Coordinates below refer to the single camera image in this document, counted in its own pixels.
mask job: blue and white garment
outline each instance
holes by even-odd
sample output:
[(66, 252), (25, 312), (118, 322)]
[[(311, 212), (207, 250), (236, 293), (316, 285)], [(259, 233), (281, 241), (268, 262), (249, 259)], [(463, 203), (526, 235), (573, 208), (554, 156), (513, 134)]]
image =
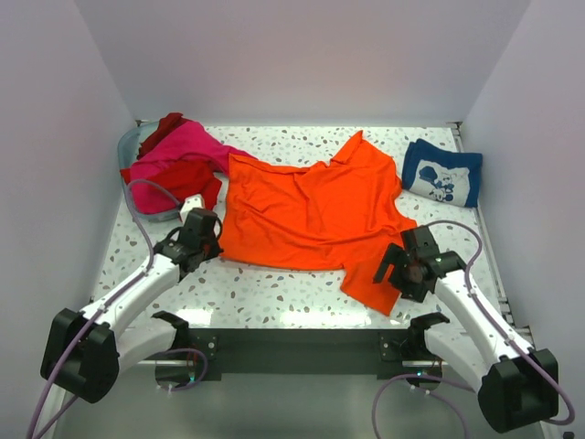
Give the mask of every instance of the blue and white garment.
[(444, 151), (425, 140), (410, 143), (402, 167), (402, 187), (443, 203), (475, 208), (484, 157)]

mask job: gray floor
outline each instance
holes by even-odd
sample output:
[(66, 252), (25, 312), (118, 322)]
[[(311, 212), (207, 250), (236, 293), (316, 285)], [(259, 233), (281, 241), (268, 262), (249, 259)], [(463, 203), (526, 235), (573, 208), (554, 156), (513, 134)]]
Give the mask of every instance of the gray floor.
[[(368, 376), (226, 375), (168, 398), (155, 388), (154, 369), (137, 366), (101, 402), (74, 404), (57, 438), (372, 438), (371, 405), (381, 384)], [(473, 439), (543, 438), (538, 425), (497, 434), (474, 395), (447, 386), (438, 392), (464, 412)], [(403, 383), (387, 389), (378, 419), (385, 439), (463, 438), (449, 407)]]

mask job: orange shirt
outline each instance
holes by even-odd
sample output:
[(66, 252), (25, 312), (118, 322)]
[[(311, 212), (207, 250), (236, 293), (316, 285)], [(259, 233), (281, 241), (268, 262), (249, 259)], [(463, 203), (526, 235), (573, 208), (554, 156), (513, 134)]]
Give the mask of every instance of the orange shirt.
[(416, 227), (398, 212), (394, 160), (355, 134), (328, 165), (273, 166), (229, 157), (220, 245), (235, 261), (295, 270), (345, 269), (341, 289), (388, 315), (399, 292), (374, 274), (399, 233)]

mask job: terrazzo tabletop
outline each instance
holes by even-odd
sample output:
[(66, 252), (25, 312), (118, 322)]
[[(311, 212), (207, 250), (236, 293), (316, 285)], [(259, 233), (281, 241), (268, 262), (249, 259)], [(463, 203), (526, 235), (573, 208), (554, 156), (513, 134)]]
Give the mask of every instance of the terrazzo tabletop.
[[(155, 124), (144, 127), (140, 141), (154, 128)], [(309, 166), (318, 160), (328, 162), (360, 129), (364, 130), (365, 139), (394, 158), (398, 170), (402, 168), (409, 143), (418, 138), (442, 149), (457, 151), (449, 128), (207, 127), (222, 143), (248, 151), (260, 160), (290, 166)], [(214, 210), (223, 219), (228, 181), (224, 176), (220, 179), (222, 188)], [(396, 203), (402, 214), (419, 224), (456, 220), (480, 231), (473, 209), (441, 204), (406, 191)], [(144, 221), (153, 242), (161, 240), (178, 225), (178, 219), (161, 223)], [(465, 230), (438, 225), (432, 232), (443, 252), (455, 250), (468, 261), (476, 250), (474, 238)], [(142, 235), (122, 198), (93, 298), (107, 294), (130, 275), (147, 254)], [(492, 304), (498, 306), (495, 279), (485, 253), (473, 266), (472, 274)], [(434, 294), (427, 294), (424, 304), (399, 299), (388, 318), (344, 294), (339, 289), (343, 277), (343, 271), (298, 272), (217, 258), (204, 262), (180, 284), (161, 294), (132, 326), (146, 322), (154, 312), (161, 310), (181, 316), (192, 327), (401, 328), (408, 327), (413, 317), (435, 311), (442, 311), (452, 322), (457, 322)]]

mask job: red cloth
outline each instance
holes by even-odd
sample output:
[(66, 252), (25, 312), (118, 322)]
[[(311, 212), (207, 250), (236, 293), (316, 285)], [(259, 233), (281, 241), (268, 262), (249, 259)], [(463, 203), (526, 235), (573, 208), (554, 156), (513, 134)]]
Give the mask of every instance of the red cloth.
[[(130, 169), (121, 169), (120, 174), (126, 184), (131, 181)], [(206, 209), (213, 209), (218, 204), (221, 181), (213, 175), (209, 164), (205, 160), (179, 160), (167, 169), (147, 179), (164, 187), (181, 202), (195, 194), (200, 194), (205, 201)], [(173, 201), (155, 187), (147, 186), (146, 184), (141, 186), (144, 186), (144, 190), (147, 191), (147, 199), (150, 200), (148, 205), (144, 206), (141, 206), (140, 199), (134, 201), (136, 202), (136, 207), (142, 213), (159, 213), (170, 210), (175, 206)]]
[(163, 119), (158, 121), (158, 128), (152, 134), (150, 134), (138, 150), (138, 159), (143, 158), (145, 155), (150, 153), (156, 146), (176, 128), (187, 122), (188, 119), (183, 117), (180, 112), (170, 112)]

